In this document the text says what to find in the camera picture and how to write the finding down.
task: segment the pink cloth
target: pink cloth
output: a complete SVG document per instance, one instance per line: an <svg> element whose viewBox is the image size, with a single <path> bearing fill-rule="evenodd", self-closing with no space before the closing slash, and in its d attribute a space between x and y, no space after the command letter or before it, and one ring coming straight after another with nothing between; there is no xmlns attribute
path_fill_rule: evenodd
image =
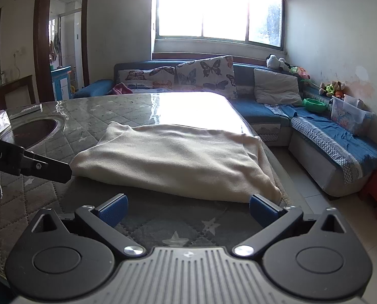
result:
<svg viewBox="0 0 377 304"><path fill-rule="evenodd" d="M124 95L126 93L132 93L132 90L129 89L125 84L122 82L115 85L113 89L111 89L107 95Z"/></svg>

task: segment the stuffed animal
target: stuffed animal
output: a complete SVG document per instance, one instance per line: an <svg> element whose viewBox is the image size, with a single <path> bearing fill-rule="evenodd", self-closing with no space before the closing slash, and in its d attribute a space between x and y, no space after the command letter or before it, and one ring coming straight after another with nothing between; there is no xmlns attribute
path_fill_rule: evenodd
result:
<svg viewBox="0 0 377 304"><path fill-rule="evenodd" d="M345 95L343 90L345 90L346 85L340 81L332 81L329 85L321 82L319 94L331 98L335 96L336 98L343 99Z"/></svg>
<svg viewBox="0 0 377 304"><path fill-rule="evenodd" d="M283 68L283 71L290 72L290 64L286 62L284 58L279 58L280 67Z"/></svg>
<svg viewBox="0 0 377 304"><path fill-rule="evenodd" d="M299 66L294 66L294 67L290 68L290 72L291 73L297 73L304 80L311 80L311 77L308 74L308 72L305 70L305 68L302 68L302 67L299 67Z"/></svg>
<svg viewBox="0 0 377 304"><path fill-rule="evenodd" d="M274 54L271 54L270 57L266 60L266 64L268 68L272 68L273 70L280 70L290 72L290 64L286 62L284 58L277 59Z"/></svg>

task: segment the table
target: table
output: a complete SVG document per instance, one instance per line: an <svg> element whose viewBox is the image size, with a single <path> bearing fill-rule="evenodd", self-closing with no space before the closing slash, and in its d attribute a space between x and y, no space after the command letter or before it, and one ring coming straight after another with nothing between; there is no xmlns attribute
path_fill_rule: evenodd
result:
<svg viewBox="0 0 377 304"><path fill-rule="evenodd" d="M29 150L67 163L78 152L96 145L111 121L129 126L174 123L254 134L230 103L214 93L103 96L48 102L42 106L40 112L14 119L12 127L33 120L55 119L58 122L55 131ZM8 110L8 114L18 111ZM98 206L115 194L125 193L129 210L116 229L149 250L165 244L164 241L188 246L225 245L230 249L261 229L248 213L248 205L243 203L183 198L82 177L72 177L68 183L60 184L0 172L0 183L3 186L1 278L4 278L4 263L11 248L42 207L51 207L58 213L73 212L81 205Z"/></svg>

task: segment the tiled floor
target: tiled floor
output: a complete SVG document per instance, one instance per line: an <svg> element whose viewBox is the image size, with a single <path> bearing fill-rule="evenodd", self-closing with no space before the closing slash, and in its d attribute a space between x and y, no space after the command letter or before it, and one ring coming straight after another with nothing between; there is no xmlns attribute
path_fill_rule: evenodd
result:
<svg viewBox="0 0 377 304"><path fill-rule="evenodd" d="M361 201L356 195L329 201L286 148L271 147L270 149L314 213L321 213L328 206L336 207L354 229L373 262L373 275L363 298L369 304L377 304L377 221L374 207L370 202Z"/></svg>

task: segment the blue gripper pad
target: blue gripper pad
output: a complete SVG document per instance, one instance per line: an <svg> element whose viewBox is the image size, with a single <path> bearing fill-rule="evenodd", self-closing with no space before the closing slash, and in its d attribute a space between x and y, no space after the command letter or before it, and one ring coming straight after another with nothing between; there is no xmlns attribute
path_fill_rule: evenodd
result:
<svg viewBox="0 0 377 304"><path fill-rule="evenodd" d="M267 227L279 219L285 210L260 195L253 195L249 202L249 212L262 227Z"/></svg>
<svg viewBox="0 0 377 304"><path fill-rule="evenodd" d="M118 194L97 207L94 214L109 226L115 227L128 212L128 198Z"/></svg>

